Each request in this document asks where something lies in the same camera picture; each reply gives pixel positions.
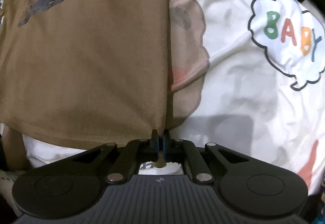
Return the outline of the brown t-shirt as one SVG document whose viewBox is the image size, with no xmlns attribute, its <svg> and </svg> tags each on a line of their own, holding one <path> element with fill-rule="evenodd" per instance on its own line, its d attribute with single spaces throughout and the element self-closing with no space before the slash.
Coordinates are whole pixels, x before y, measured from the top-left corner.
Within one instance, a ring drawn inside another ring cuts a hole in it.
<svg viewBox="0 0 325 224">
<path fill-rule="evenodd" d="M 28 165 L 23 136 L 90 149 L 161 133 L 169 0 L 4 0 L 2 146 Z"/>
</svg>

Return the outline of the white bear print duvet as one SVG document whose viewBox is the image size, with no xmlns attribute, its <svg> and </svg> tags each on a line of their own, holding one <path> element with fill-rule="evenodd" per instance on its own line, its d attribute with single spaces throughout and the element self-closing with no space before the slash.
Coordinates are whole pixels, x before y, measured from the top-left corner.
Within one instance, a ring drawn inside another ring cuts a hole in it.
<svg viewBox="0 0 325 224">
<path fill-rule="evenodd" d="M 324 21 L 297 0 L 169 0 L 169 23 L 164 129 L 291 170 L 316 194 Z M 29 136 L 23 143 L 27 167 L 84 150 Z"/>
</svg>

